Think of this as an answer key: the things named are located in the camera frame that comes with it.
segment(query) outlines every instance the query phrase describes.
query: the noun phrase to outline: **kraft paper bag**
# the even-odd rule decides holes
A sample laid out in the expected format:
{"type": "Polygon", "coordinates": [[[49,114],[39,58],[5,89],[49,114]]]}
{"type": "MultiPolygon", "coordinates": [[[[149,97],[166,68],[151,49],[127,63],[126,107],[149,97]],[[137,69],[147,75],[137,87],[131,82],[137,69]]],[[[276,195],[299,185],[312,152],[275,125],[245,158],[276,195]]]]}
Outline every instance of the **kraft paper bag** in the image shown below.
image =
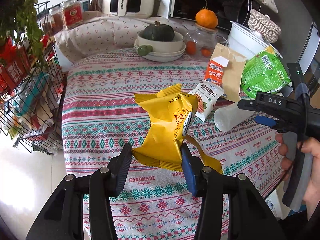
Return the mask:
{"type": "Polygon", "coordinates": [[[222,97],[232,102],[238,102],[241,99],[239,95],[241,76],[247,58],[233,49],[229,49],[218,43],[210,60],[219,56],[229,60],[228,67],[223,68],[222,88],[224,89],[225,94],[222,97]]]}

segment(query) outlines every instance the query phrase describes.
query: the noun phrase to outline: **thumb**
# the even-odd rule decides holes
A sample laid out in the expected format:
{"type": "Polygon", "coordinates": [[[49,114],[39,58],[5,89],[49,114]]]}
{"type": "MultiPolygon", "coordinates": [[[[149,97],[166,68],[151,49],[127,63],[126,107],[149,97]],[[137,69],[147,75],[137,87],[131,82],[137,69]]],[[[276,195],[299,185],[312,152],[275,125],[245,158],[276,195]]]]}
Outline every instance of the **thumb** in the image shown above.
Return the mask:
{"type": "MultiPolygon", "coordinates": [[[[298,149],[300,148],[300,145],[301,145],[301,142],[298,142],[297,143],[298,149]]],[[[308,138],[308,140],[304,141],[301,152],[311,153],[314,157],[320,159],[320,142],[318,142],[313,137],[308,138]]]]}

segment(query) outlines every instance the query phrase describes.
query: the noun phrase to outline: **finger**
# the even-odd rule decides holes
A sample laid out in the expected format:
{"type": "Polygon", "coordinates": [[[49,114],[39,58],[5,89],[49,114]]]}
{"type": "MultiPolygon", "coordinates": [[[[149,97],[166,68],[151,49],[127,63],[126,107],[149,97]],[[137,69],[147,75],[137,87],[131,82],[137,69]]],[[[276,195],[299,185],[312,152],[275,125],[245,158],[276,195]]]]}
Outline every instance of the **finger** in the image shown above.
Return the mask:
{"type": "Polygon", "coordinates": [[[282,156],[286,156],[287,152],[288,152],[288,147],[286,144],[281,144],[279,146],[279,154],[282,155],[282,156]]]}
{"type": "Polygon", "coordinates": [[[275,136],[275,140],[279,143],[283,143],[282,133],[277,133],[275,136]]]}
{"type": "MultiPolygon", "coordinates": [[[[286,173],[286,171],[282,171],[282,172],[281,172],[281,178],[285,175],[285,173],[286,173]]],[[[290,176],[290,174],[287,173],[287,174],[284,176],[284,178],[282,178],[282,180],[283,180],[283,181],[288,180],[288,179],[289,179],[289,176],[290,176]]]]}
{"type": "MultiPolygon", "coordinates": [[[[300,145],[301,145],[301,142],[298,142],[297,143],[298,149],[300,148],[300,145]]],[[[301,151],[303,153],[311,153],[314,157],[320,159],[320,142],[310,137],[308,140],[306,140],[303,143],[301,151]]]]}
{"type": "Polygon", "coordinates": [[[291,164],[292,164],[292,161],[284,157],[281,161],[281,169],[287,171],[290,168],[291,164]]]}

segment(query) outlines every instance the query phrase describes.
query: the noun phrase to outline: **green fruit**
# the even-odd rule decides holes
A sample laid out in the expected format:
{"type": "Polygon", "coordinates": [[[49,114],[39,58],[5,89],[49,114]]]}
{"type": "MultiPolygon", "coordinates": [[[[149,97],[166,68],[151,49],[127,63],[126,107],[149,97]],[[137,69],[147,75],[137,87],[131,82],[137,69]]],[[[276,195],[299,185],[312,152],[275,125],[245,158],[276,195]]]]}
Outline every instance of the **green fruit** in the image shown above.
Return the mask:
{"type": "Polygon", "coordinates": [[[152,51],[153,51],[153,47],[151,45],[143,45],[138,48],[138,55],[146,56],[152,51]]]}
{"type": "Polygon", "coordinates": [[[150,41],[173,41],[174,30],[170,25],[155,22],[146,27],[140,36],[150,41]]]}

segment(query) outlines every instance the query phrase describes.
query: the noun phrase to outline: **human hand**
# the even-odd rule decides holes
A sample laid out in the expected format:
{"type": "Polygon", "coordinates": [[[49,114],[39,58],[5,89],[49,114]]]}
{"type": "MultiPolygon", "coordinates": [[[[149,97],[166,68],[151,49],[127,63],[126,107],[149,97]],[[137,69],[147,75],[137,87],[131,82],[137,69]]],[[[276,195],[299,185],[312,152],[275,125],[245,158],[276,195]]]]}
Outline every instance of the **human hand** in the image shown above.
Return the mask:
{"type": "MultiPolygon", "coordinates": [[[[284,170],[282,171],[281,176],[283,176],[290,168],[292,161],[285,157],[288,152],[288,147],[283,142],[282,134],[276,134],[275,139],[281,143],[279,147],[279,154],[284,156],[281,161],[281,168],[284,170]]],[[[320,142],[314,138],[309,138],[303,143],[301,152],[311,153],[313,155],[311,178],[303,197],[307,206],[308,219],[310,219],[320,200],[320,142]]],[[[287,180],[288,178],[289,174],[287,174],[283,180],[287,180]]]]}

